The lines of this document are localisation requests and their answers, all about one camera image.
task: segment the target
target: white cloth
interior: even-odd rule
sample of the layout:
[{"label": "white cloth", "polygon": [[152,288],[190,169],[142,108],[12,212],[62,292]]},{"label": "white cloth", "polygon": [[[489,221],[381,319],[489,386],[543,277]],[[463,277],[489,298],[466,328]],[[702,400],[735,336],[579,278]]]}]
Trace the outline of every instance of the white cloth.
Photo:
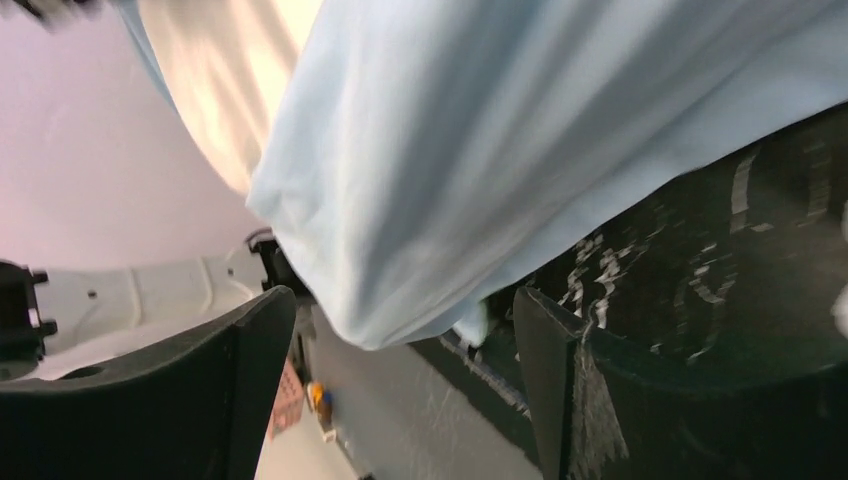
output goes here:
[{"label": "white cloth", "polygon": [[200,151],[247,195],[320,0],[144,0],[141,24]]},{"label": "white cloth", "polygon": [[0,20],[1,258],[158,265],[227,252],[264,226],[151,88],[115,12],[45,31],[10,7]]},{"label": "white cloth", "polygon": [[480,325],[675,176],[846,101],[846,44],[846,0],[326,0],[248,206],[349,342]]}]

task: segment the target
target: white wall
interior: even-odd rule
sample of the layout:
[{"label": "white wall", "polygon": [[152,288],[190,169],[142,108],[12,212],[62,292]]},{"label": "white wall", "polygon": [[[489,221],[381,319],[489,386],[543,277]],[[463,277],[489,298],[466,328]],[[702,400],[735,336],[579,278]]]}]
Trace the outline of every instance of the white wall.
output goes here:
[{"label": "white wall", "polygon": [[0,20],[0,258],[96,268],[217,253],[259,224],[195,149],[112,11]]}]

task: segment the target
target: light blue fabric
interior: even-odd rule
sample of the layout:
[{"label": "light blue fabric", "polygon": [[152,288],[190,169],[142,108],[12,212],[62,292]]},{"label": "light blue fabric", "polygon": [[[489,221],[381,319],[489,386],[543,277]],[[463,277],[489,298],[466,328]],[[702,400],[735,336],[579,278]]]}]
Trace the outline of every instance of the light blue fabric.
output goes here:
[{"label": "light blue fabric", "polygon": [[150,45],[150,40],[147,38],[147,33],[144,31],[144,23],[141,21],[141,16],[138,12],[137,0],[125,0],[115,2],[115,9],[124,20],[127,26],[127,33],[130,35],[133,47],[135,47],[141,57],[144,68],[153,80],[153,85],[159,90],[159,93],[165,97],[165,100],[174,107],[174,101],[171,98],[171,93],[165,85],[165,77],[162,76],[162,70],[159,68],[159,62],[156,61],[156,55],[153,53],[153,46]]},{"label": "light blue fabric", "polygon": [[325,0],[248,206],[373,349],[848,100],[846,0]]}]

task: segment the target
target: floor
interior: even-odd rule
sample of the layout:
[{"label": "floor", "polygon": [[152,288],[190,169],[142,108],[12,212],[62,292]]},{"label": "floor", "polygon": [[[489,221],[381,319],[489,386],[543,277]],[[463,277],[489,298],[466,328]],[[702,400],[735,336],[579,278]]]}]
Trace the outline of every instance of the floor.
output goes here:
[{"label": "floor", "polygon": [[356,480],[356,474],[335,443],[321,438],[318,421],[304,406],[294,427],[266,440],[256,468],[256,480]]}]

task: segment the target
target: pink object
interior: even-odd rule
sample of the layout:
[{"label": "pink object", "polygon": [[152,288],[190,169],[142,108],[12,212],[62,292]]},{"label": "pink object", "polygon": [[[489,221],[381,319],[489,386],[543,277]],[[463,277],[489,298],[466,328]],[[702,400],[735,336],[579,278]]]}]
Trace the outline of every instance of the pink object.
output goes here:
[{"label": "pink object", "polygon": [[271,419],[268,422],[268,436],[274,438],[292,425],[300,421],[303,413],[303,385],[297,378],[297,373],[291,362],[286,360],[283,367],[283,376],[277,387],[277,398],[274,400],[274,408],[271,410]]}]

